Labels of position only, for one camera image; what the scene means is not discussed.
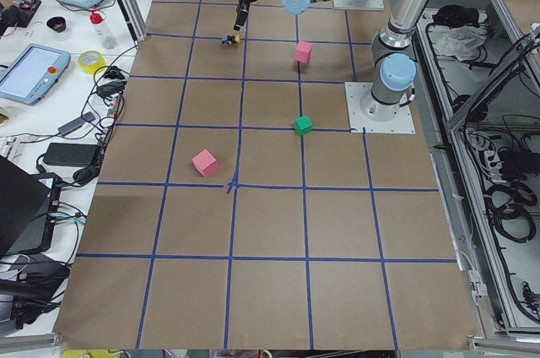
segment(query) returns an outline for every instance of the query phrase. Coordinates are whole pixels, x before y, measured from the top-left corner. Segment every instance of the white cloth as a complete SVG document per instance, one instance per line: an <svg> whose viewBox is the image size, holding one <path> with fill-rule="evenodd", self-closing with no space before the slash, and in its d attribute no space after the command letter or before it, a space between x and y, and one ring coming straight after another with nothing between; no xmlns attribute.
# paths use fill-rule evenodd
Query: white cloth
<svg viewBox="0 0 540 358"><path fill-rule="evenodd" d="M434 44L437 54L455 56L459 61L473 60L478 56L478 48L486 41L488 31L473 26L449 29Z"/></svg>

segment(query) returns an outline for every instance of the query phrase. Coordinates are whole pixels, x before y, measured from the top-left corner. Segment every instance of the white bottle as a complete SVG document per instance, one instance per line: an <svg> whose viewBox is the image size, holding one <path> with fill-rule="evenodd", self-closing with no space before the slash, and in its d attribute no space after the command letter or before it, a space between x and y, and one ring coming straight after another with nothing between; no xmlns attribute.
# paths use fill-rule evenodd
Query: white bottle
<svg viewBox="0 0 540 358"><path fill-rule="evenodd" d="M109 26L105 23L105 18L96 9L90 9L90 12L92 12L90 22L94 26L95 34L100 38L103 47L108 50L115 48L118 42L115 36L112 35Z"/></svg>

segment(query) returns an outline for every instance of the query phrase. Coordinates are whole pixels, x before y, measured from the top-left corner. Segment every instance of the red object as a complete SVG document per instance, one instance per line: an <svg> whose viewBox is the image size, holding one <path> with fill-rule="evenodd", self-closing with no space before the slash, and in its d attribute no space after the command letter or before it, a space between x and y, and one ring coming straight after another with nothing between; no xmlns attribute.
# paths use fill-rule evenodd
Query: red object
<svg viewBox="0 0 540 358"><path fill-rule="evenodd" d="M211 176L218 170L218 161L207 149L204 149L199 154L195 155L192 158L192 161L195 168L197 168L197 171L205 178Z"/></svg>
<svg viewBox="0 0 540 358"><path fill-rule="evenodd" d="M100 24L104 20L103 16L101 16L97 10L90 9L90 12L92 12L90 15L90 22L92 22L92 24Z"/></svg>
<svg viewBox="0 0 540 358"><path fill-rule="evenodd" d="M294 60L307 64L311 58L311 50L313 50L313 43L299 42L294 50Z"/></svg>

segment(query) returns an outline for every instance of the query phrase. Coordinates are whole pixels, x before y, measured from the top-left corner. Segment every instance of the green cube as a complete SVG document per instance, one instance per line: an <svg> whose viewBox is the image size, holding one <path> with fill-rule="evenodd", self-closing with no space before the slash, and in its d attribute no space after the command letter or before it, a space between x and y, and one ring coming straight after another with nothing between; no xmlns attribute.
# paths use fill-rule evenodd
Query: green cube
<svg viewBox="0 0 540 358"><path fill-rule="evenodd" d="M303 136L311 131L313 123L308 116L299 117L294 121L294 130L299 136Z"/></svg>

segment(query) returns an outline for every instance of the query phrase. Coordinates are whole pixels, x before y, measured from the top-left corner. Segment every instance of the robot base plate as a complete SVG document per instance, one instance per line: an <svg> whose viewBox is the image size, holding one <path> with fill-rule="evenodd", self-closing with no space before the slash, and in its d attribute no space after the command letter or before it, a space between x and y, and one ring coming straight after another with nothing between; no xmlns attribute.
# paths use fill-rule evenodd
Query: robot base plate
<svg viewBox="0 0 540 358"><path fill-rule="evenodd" d="M352 133L385 133L385 134L415 134L413 117L408 106L399 111L389 122L376 122L367 117L360 109L360 100L364 93L371 89L372 83L346 82L348 122Z"/></svg>
<svg viewBox="0 0 540 358"><path fill-rule="evenodd" d="M385 5L382 0L333 0L334 9L356 9L382 11Z"/></svg>

